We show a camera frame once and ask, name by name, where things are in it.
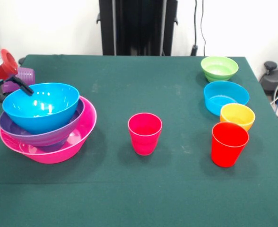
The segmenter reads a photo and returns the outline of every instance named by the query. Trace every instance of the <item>green bowl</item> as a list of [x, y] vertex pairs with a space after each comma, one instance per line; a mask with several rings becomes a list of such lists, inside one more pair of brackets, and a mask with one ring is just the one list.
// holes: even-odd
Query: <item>green bowl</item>
[[238, 64], [227, 57], [210, 56], [201, 61], [201, 67], [209, 82], [229, 80], [238, 70]]

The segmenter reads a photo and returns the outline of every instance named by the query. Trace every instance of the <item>blue bowl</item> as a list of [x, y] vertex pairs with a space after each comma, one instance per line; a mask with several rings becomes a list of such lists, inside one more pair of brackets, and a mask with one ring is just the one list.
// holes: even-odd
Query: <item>blue bowl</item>
[[221, 108], [228, 103], [247, 104], [249, 94], [242, 86], [228, 81], [215, 81], [204, 87], [205, 106], [220, 116]]
[[13, 122], [31, 134], [50, 132], [69, 122], [79, 100], [76, 88], [60, 83], [30, 87], [34, 91], [32, 96], [19, 89], [2, 103], [4, 112]]

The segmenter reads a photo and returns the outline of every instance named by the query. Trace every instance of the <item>black metal stand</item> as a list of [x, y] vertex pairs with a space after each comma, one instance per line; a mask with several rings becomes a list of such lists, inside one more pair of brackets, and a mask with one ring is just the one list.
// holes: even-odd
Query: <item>black metal stand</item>
[[103, 55], [171, 55], [177, 0], [99, 0]]

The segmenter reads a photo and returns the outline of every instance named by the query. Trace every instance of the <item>purple cup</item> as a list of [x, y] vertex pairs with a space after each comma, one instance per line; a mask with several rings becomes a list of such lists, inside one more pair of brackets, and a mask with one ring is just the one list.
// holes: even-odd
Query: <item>purple cup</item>
[[[22, 68], [19, 67], [17, 69], [18, 74], [16, 75], [17, 78], [21, 79], [27, 85], [35, 84], [35, 72], [33, 69]], [[19, 89], [19, 86], [11, 81], [4, 82], [1, 86], [2, 92], [13, 92]]]
[[43, 134], [33, 135], [29, 133], [16, 125], [5, 112], [2, 112], [0, 115], [0, 128], [6, 134], [22, 143], [39, 147], [39, 149], [43, 149], [45, 152], [52, 152], [62, 147], [70, 133], [76, 128], [84, 109], [83, 101], [79, 99], [76, 111], [67, 125]]

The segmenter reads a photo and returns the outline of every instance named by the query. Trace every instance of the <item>stacked bowls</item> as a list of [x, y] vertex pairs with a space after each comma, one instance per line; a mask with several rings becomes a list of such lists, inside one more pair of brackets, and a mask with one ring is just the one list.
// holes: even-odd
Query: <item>stacked bowls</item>
[[61, 83], [30, 86], [4, 100], [0, 137], [10, 149], [41, 163], [58, 163], [75, 155], [93, 130], [94, 106], [76, 88]]

